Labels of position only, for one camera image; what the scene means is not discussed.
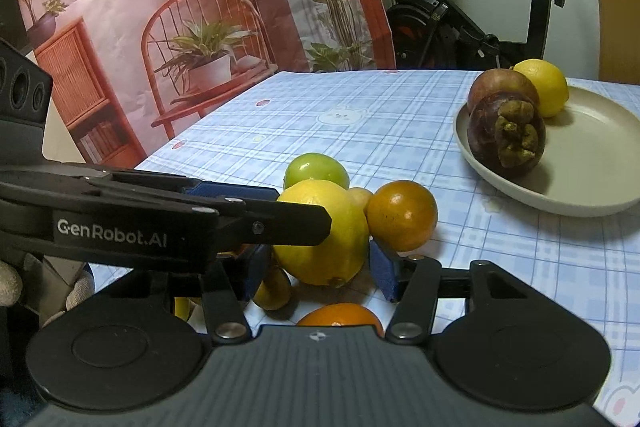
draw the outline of plate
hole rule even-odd
[[[460,152],[482,178],[515,200],[576,217],[609,216],[640,201],[640,120],[604,96],[570,86],[562,112],[545,120],[540,163],[513,181],[473,157],[468,122],[463,105],[454,122]]]

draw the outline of checkered tablecloth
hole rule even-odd
[[[459,71],[279,73],[194,124],[140,168],[281,190],[293,158],[320,152],[344,165],[353,187],[375,191],[398,179],[429,187],[439,222],[425,251],[446,267],[491,260],[600,330],[613,365],[598,407],[618,425],[635,426],[640,207],[577,219],[546,214],[497,193],[466,164],[453,140],[453,119],[475,76]],[[640,86],[571,83],[640,116]],[[296,305],[276,314],[249,305],[250,324],[295,323],[335,301],[362,303],[384,325],[393,312],[366,272],[346,288],[300,287],[298,295]],[[442,301],[436,329],[461,313],[462,302]]]

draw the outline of red dot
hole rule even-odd
[[[613,414],[619,415],[622,410],[625,408],[626,400],[624,398],[619,398],[615,404],[613,404]]]

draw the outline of backdrop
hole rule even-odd
[[[381,0],[19,0],[88,162],[134,167],[278,70],[393,68]]]

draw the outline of mangosteen calyx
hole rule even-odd
[[[538,133],[530,124],[534,114],[533,105],[524,100],[500,104],[495,121],[495,143],[502,167],[517,167],[536,157]]]

